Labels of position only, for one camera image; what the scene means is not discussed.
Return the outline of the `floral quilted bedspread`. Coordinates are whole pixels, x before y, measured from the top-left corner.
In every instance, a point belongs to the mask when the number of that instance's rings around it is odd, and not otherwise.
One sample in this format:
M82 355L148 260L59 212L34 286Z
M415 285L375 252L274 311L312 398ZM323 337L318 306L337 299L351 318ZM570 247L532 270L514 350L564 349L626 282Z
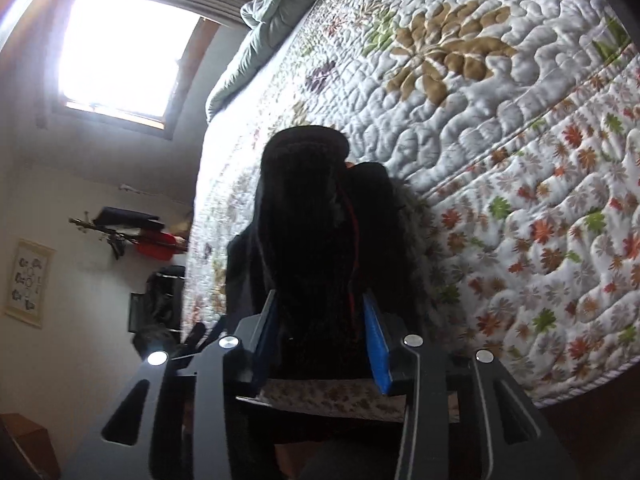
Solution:
M206 112L184 332L226 310L266 143L320 125L398 184L450 350L494 352L538 406L638 364L639 0L317 0Z

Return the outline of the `framed wall picture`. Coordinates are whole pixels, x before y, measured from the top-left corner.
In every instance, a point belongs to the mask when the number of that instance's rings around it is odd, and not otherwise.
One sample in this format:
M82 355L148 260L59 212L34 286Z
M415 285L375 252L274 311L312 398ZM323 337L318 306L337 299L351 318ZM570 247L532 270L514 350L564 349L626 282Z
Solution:
M55 250L20 238L9 273L4 313L17 321L41 328L44 295Z

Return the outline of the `wooden framed window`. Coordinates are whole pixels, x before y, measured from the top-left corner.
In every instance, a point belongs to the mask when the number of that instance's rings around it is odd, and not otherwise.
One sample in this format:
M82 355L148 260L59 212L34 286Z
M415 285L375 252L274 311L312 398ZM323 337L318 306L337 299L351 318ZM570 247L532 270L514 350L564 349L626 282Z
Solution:
M58 114L170 140L218 23L154 0L61 0L36 123Z

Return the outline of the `black metal chair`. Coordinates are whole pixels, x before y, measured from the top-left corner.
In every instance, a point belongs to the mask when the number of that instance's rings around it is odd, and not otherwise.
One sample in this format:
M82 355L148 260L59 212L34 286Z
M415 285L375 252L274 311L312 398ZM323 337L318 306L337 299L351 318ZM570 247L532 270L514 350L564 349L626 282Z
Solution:
M164 266L149 275L142 294L130 294L128 332L136 347L180 342L185 277L184 266Z

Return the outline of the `wooden coat rack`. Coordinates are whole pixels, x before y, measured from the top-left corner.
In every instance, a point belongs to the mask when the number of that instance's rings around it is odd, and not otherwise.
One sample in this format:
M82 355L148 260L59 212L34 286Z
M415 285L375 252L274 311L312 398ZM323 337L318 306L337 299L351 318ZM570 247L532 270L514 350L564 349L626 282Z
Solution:
M92 223L92 220L89 218L88 212L85 212L85 217L82 219L79 218L69 218L68 223L74 226L80 232L96 232L102 236L102 240L105 240L108 246L111 247L112 253L116 260L122 258L125 255L126 249L131 246L134 249L134 242L137 237L141 235L144 231L140 229L131 229L125 228L124 226L95 226ZM170 233L165 229L161 231L152 231L152 232L165 232ZM186 242L186 252L188 251L188 243Z

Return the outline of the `red bag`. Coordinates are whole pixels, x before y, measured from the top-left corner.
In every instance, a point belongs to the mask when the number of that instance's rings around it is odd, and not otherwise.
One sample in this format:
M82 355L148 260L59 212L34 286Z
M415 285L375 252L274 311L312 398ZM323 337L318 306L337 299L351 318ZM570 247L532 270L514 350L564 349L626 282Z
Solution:
M170 261L186 252L182 237L165 232L144 231L137 237L134 247L139 254L160 261Z

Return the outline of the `grey-green duvet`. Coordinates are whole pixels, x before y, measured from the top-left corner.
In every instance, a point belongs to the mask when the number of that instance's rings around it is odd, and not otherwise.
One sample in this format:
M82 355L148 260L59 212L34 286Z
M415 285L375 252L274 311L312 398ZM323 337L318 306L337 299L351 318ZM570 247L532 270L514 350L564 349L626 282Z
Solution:
M267 64L316 0L250 0L240 14L250 31L206 101L212 119Z

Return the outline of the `black pants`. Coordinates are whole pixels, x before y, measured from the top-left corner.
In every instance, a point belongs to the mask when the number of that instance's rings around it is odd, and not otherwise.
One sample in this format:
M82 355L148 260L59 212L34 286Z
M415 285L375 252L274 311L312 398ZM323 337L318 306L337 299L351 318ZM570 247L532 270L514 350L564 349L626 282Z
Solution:
M400 200L382 165L348 166L348 152L331 128L275 134L262 152L253 219L228 246L230 330L276 295L275 378L369 377L365 292L410 333L423 332Z

